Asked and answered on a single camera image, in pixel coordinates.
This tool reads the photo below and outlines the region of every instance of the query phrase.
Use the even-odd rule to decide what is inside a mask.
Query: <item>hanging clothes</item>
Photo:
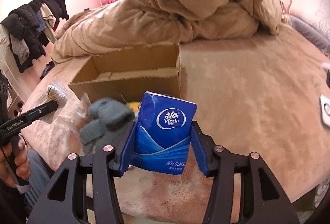
[[[43,18],[46,28],[44,33],[50,39],[51,42],[55,43],[57,38],[55,37],[55,32],[53,27],[56,23],[56,17],[53,15],[52,11],[49,9],[46,3],[43,3],[40,8],[40,15]]]
[[[10,34],[10,40],[12,42],[13,53],[19,58],[19,63],[23,64],[30,55],[29,47],[25,40],[18,40],[12,34]]]
[[[33,9],[29,5],[25,4],[18,9],[11,11],[9,16],[5,18],[1,24],[17,40],[24,40],[28,47],[29,56],[26,61],[24,61],[24,63],[21,63],[22,59],[26,57],[27,51],[25,49],[18,50],[17,46],[19,46],[19,43],[17,43],[16,40],[14,43],[12,43],[9,36],[9,47],[13,53],[16,65],[20,73],[23,73],[26,69],[33,65],[33,59],[39,59],[40,56],[46,55],[45,50],[37,38],[37,28],[40,26],[40,24]],[[23,51],[24,53],[18,56],[15,54],[15,52],[17,53],[18,51]]]
[[[40,25],[37,28],[37,32],[41,32],[46,28],[46,25],[45,25],[44,19],[41,17],[40,11],[37,11],[36,16],[37,16],[37,19],[38,19],[38,22]]]
[[[9,46],[9,33],[7,29],[0,24],[0,45]]]
[[[42,72],[40,79],[43,79],[49,73],[49,71],[51,71],[53,69],[54,66],[55,66],[55,63],[53,61],[50,61],[46,65],[46,68],[44,69],[44,71]]]
[[[53,30],[56,32],[56,30],[57,30],[57,27],[58,27],[58,25],[59,25],[59,21],[56,21],[55,22],[55,25],[53,26]]]
[[[59,5],[59,7],[62,11],[61,18],[65,19],[65,20],[69,20],[69,15],[66,10],[65,0],[54,0],[54,1]]]
[[[32,10],[31,6],[29,4],[24,4],[20,6],[19,8],[12,10],[9,15],[11,14],[17,14],[18,17],[24,18],[27,22],[27,25],[29,28],[37,33],[37,28],[39,27],[39,22],[37,19],[36,14]]]
[[[0,23],[0,44],[9,46],[21,73],[33,59],[46,55],[43,46],[57,41],[53,27],[69,19],[65,0],[32,0],[12,10]]]

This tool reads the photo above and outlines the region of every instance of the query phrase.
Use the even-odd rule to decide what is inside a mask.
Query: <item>jeans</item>
[[[25,201],[26,213],[29,215],[55,172],[35,151],[29,150],[27,156],[30,161],[31,176],[29,182],[31,189],[25,193]]]

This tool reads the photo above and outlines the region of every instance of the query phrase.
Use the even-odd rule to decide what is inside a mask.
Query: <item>finger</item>
[[[31,176],[31,170],[29,169],[28,172],[22,176],[22,179],[27,180]]]
[[[6,146],[2,147],[2,149],[7,157],[9,157],[11,155],[12,150],[13,150],[11,143],[8,143]],[[0,150],[0,162],[2,162],[4,160],[5,160],[5,158],[2,154],[2,150]]]
[[[23,150],[25,147],[25,141],[24,139],[20,136],[19,138],[19,150]]]
[[[19,167],[17,167],[17,169],[16,169],[16,175],[22,177],[29,170],[30,170],[30,162],[29,162],[29,160],[26,160],[25,163],[23,163],[22,165],[20,165]]]
[[[25,144],[24,144],[23,150],[21,150],[17,154],[17,156],[15,157],[15,164],[17,166],[20,166],[20,165],[22,165],[23,163],[26,162],[26,160],[27,160],[27,151],[28,151],[27,146],[25,146]]]

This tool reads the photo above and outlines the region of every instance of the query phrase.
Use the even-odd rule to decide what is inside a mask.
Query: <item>pillow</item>
[[[330,40],[330,0],[291,0],[288,13],[302,19]]]
[[[313,43],[320,51],[330,53],[330,41],[327,40],[316,29],[305,23],[303,20],[288,15],[291,19],[292,27],[302,34],[307,40]]]

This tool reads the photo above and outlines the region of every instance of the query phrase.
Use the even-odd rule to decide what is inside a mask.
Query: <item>black gripper frame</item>
[[[217,147],[220,149],[216,151],[213,139],[202,133],[197,122],[192,122],[192,128],[205,152],[207,169],[204,169],[204,174],[214,177],[203,224],[230,223],[234,174],[240,174],[240,214],[237,223],[299,224],[285,191],[258,153],[244,156],[233,154],[224,147]]]
[[[0,146],[3,147],[7,145],[13,136],[16,136],[20,131],[31,125],[36,120],[41,117],[48,115],[51,112],[57,110],[58,105],[56,101],[50,101],[35,107],[16,118],[13,118],[6,123],[0,125]]]
[[[86,156],[71,153],[51,178],[27,224],[87,224],[86,174],[90,173],[96,223],[123,224],[113,177],[123,174],[118,172],[123,141],[134,127],[129,123],[121,143],[115,143],[112,151],[105,148]],[[223,147],[215,151],[214,141],[202,133],[197,122],[192,128],[205,151],[204,174],[214,177],[203,224],[230,223],[235,173],[241,175],[239,224],[299,224],[290,200],[259,155],[232,154]]]

